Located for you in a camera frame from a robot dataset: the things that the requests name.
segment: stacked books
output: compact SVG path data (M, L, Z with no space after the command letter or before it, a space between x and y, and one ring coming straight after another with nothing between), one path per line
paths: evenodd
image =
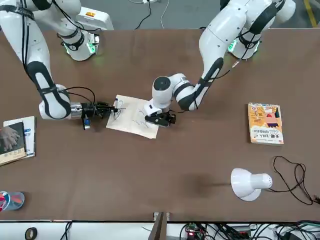
M36 155L36 118L5 121L0 129L0 165Z

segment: green led light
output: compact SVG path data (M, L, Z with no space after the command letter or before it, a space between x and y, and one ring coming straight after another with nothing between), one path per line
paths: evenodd
M236 45L237 45L237 40L233 40L233 42L228 46L228 51L232 53Z
M91 54L94 54L96 52L95 45L93 45L92 43L87 43L86 45L87 45L87 47L88 47L88 49L89 49Z

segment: white paper sheet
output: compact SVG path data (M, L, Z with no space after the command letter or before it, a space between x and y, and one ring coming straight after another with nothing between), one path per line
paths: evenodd
M116 99L113 105L120 110L110 115L107 128L137 134L148 139L157 137L159 127L145 120L144 104L148 101L122 95L117 95Z

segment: book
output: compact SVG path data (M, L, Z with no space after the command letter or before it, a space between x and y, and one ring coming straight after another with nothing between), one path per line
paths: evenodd
M0 166L26 155L23 122L0 128Z
M4 121L3 126L8 126L16 123L23 123L24 140L26 158L34 157L36 155L36 117L28 116L9 121Z
M248 116L251 143L278 146L284 144L279 105L250 102Z

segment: tape roll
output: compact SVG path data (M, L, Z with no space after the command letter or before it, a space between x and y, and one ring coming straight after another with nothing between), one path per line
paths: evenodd
M38 231L35 227L30 227L25 231L24 238L25 240L34 240L38 235Z

